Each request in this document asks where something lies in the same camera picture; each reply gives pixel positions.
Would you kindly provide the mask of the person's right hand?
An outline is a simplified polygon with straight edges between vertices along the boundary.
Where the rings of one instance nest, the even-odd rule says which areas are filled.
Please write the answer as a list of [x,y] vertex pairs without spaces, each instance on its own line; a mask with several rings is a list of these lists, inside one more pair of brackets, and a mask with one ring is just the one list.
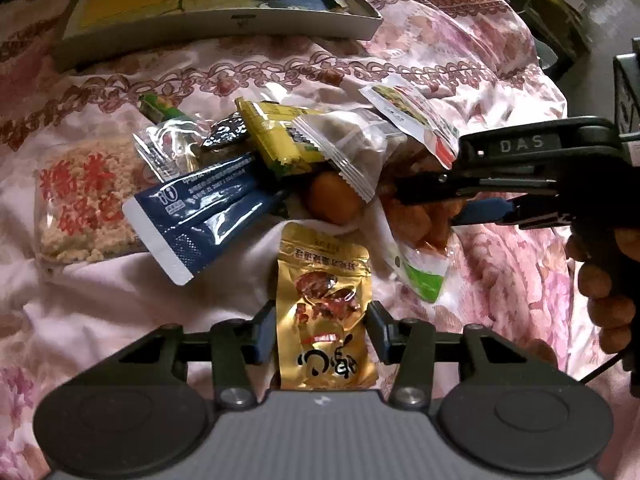
[[582,262],[578,289],[588,298],[591,321],[601,330],[601,349],[607,354],[624,350],[631,343],[631,322],[638,310],[636,304],[631,298],[614,294],[610,274],[592,261],[587,245],[575,233],[566,243],[566,253]]

